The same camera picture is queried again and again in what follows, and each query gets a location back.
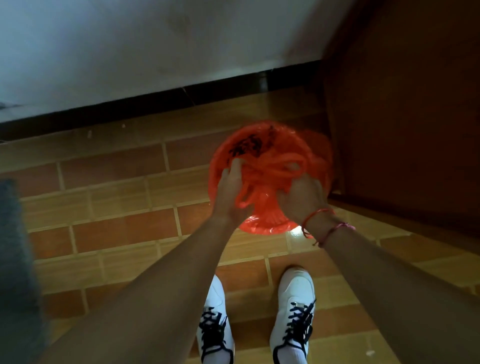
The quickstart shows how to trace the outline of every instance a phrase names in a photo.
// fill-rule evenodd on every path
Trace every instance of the shoe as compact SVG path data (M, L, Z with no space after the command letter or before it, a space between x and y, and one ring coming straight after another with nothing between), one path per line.
M310 274L300 267L288 269L278 287L278 314L270 336L275 364L279 363L278 350L286 346L301 349L307 357L315 301Z
M197 328L197 343L202 363L207 355L225 350L230 354L230 364L233 364L235 342L228 322L225 292L217 276L213 277L208 290L204 312Z

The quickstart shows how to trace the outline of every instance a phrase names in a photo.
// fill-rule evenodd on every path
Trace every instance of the white wall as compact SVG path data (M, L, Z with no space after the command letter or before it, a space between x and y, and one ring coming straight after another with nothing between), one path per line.
M0 121L320 59L353 0L2 0Z

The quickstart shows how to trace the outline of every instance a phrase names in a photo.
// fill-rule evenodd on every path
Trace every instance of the red plastic bag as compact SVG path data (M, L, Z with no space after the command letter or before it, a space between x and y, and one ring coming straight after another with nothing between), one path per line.
M255 210L240 229L264 235L290 231L297 224L282 213L276 191L287 192L292 178L307 172L320 180L327 195L333 180L332 155L330 141L323 134L296 132L271 121L245 126L227 138L213 155L208 181L210 200L215 200L223 169L229 168L234 158L242 158L246 163L242 166L243 186L236 204L246 207L254 203ZM292 162L300 170L289 170L287 165Z

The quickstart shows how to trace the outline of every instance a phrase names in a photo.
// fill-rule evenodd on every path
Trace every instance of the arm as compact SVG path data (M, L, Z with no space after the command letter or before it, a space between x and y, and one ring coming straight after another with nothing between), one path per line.
M220 256L251 212L235 208L240 169L236 159L224 171L212 216L195 233L85 317L40 363L183 363Z
M308 175L279 193L286 216L298 224L328 207L321 185ZM318 213L305 227L316 239L341 222ZM421 271L342 227L324 249L403 363L480 363L480 300Z

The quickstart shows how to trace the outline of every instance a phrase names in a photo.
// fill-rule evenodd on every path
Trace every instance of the orange floor tile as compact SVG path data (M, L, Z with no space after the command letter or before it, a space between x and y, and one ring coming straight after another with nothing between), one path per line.
M325 122L314 94L292 88L0 145L0 177L15 178L52 340L113 297L211 212L208 162L244 123ZM337 209L372 243L480 294L480 257ZM298 264L317 296L310 363L397 363L325 253L292 231L236 231L217 274L227 295L236 363L271 363L276 286ZM194 345L188 362L199 363Z

